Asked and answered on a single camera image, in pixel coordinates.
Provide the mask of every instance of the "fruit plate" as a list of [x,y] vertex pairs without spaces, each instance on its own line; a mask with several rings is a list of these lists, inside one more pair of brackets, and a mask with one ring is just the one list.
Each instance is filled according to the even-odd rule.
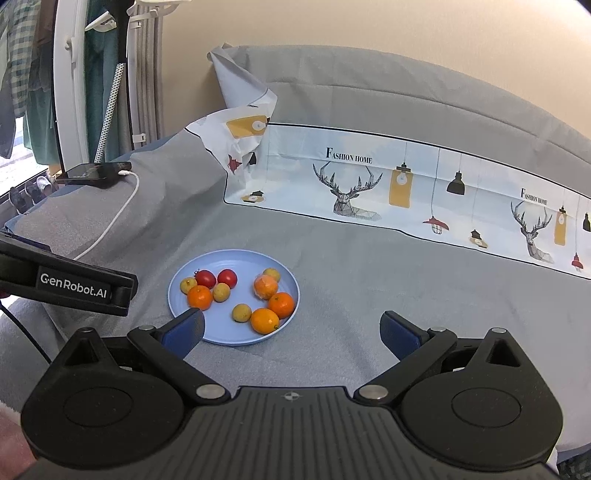
[[[175,317],[189,308],[187,296],[181,292],[181,280],[192,277],[197,270],[209,270],[215,276],[225,268],[234,270],[238,283],[223,303],[212,303],[205,315],[205,335],[203,340],[217,345],[251,345],[262,342],[279,333],[291,321],[300,305],[300,286],[293,274],[277,260],[250,250],[216,250],[203,254],[185,263],[174,275],[168,286],[168,306]],[[239,303],[246,303],[254,312],[265,308],[267,302],[258,299],[252,289],[256,276],[266,268],[275,268],[281,274],[279,291],[290,294],[295,301],[295,310],[290,317],[281,320],[277,330],[267,335],[256,333],[250,322],[238,323],[232,320],[232,310]]]

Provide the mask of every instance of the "orange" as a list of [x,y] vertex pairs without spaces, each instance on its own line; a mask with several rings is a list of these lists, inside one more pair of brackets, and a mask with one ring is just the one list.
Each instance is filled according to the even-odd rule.
[[207,310],[213,301],[213,294],[205,285],[197,285],[187,293],[187,302],[194,309]]
[[289,315],[294,313],[296,303],[291,295],[282,291],[275,293],[275,295],[269,299],[268,307],[269,310],[275,312],[280,319],[286,319]]
[[253,287],[255,289],[255,295],[261,300],[269,300],[279,290],[277,280],[265,274],[261,274],[255,278]]
[[279,317],[272,310],[256,309],[251,315],[251,325],[256,332],[267,335],[279,328]]

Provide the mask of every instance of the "black cable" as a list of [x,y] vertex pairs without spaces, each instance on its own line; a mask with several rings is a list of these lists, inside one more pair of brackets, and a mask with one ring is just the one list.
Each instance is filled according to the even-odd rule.
[[2,310],[2,312],[4,313],[4,315],[6,315],[8,318],[10,318],[12,320],[12,322],[14,323],[14,325],[16,325],[19,330],[25,334],[25,336],[29,339],[29,341],[35,346],[35,348],[39,351],[39,353],[41,354],[41,356],[47,361],[48,364],[51,363],[51,358],[49,358],[49,355],[47,355],[45,353],[45,350],[43,348],[41,348],[41,345],[39,345],[37,343],[37,341],[33,338],[33,335],[31,335],[29,333],[29,331],[22,325],[21,322],[19,322],[17,320],[17,318],[8,311],[8,309],[2,305],[2,300],[0,300],[0,310]]

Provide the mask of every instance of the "cherry tomato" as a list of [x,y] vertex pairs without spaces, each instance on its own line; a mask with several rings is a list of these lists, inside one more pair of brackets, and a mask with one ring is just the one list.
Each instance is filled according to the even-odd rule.
[[195,280],[197,280],[198,285],[203,285],[207,288],[216,286],[216,277],[209,270],[197,270],[195,272]]
[[229,268],[222,270],[217,276],[218,283],[225,283],[228,287],[234,288],[238,283],[238,277]]

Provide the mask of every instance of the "smartphone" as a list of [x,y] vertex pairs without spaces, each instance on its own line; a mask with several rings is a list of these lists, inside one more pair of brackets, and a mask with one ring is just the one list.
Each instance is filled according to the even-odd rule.
[[117,183],[121,170],[131,170],[131,162],[81,163],[56,177],[60,185],[91,185],[106,189]]

